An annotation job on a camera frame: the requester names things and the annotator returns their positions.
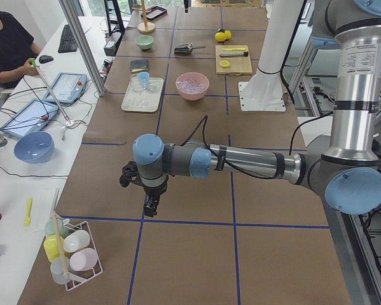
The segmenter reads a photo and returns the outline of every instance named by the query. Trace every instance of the green bowl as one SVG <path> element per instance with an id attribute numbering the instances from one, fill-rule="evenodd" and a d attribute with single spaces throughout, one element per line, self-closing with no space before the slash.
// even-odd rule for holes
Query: green bowl
<path id="1" fill-rule="evenodd" d="M 135 42 L 141 50 L 148 50 L 152 48 L 153 37 L 149 35 L 141 35 L 135 39 Z"/>

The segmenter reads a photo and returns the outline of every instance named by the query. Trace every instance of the brown table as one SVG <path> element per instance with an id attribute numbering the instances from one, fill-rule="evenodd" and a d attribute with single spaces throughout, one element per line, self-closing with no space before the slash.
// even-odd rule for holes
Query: brown table
<path id="1" fill-rule="evenodd" d="M 208 114 L 208 142 L 286 153 L 298 121 L 291 105 L 283 113 L 242 112 L 237 85 L 251 77 L 215 73 L 220 27 L 232 31 L 230 44 L 249 46 L 256 72 L 265 11 L 170 8 L 155 21 L 154 46 L 142 52 L 133 42 L 139 21 L 131 19 L 57 207 L 75 222 L 88 220 L 104 273 L 66 292 L 52 282 L 42 247 L 19 304 L 350 304 L 321 201 L 307 189 L 241 173 L 171 177 L 158 216 L 142 216 L 143 190 L 118 182 L 141 134 L 180 143 Z M 207 48 L 175 55 L 185 42 Z M 153 114 L 120 109 L 137 58 L 166 80 Z M 189 71 L 210 79 L 202 100 L 177 94 L 175 79 Z M 301 134 L 294 147 L 305 150 Z"/>

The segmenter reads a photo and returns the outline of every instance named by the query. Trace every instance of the person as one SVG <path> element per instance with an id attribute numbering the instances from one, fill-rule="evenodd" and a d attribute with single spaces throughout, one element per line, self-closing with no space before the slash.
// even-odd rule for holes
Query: person
<path id="1" fill-rule="evenodd" d="M 29 59 L 41 50 L 14 16 L 0 11 L 0 87 L 14 88 L 24 75 L 38 75 Z"/>

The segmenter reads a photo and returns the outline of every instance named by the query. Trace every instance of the person's hand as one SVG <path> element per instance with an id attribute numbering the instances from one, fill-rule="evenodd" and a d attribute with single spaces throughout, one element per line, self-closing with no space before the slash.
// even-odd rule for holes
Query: person's hand
<path id="1" fill-rule="evenodd" d="M 22 67 L 22 70 L 24 72 L 24 75 L 31 75 L 31 76 L 35 76 L 35 75 L 38 75 L 38 70 L 36 70 L 36 68 L 31 65 L 31 62 L 29 61 L 29 59 L 27 59 L 24 63 L 24 66 Z"/>

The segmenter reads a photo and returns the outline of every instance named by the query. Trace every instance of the keyboard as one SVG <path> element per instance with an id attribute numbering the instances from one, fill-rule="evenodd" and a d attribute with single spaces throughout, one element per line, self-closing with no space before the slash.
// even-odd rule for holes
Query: keyboard
<path id="1" fill-rule="evenodd" d="M 66 24 L 60 37 L 59 53 L 68 53 L 77 51 L 77 43 L 70 29 L 70 25 Z"/>

